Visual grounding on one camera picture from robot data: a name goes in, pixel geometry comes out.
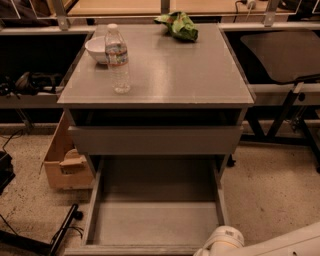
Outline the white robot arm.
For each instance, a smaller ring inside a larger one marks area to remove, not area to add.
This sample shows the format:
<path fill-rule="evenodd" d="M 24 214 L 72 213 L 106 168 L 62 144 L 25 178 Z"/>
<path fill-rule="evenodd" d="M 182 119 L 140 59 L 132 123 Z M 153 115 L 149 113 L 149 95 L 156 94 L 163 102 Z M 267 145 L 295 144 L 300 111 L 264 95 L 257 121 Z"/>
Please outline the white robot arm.
<path fill-rule="evenodd" d="M 239 230 L 220 226 L 193 256 L 320 256 L 320 223 L 251 246 Z"/>

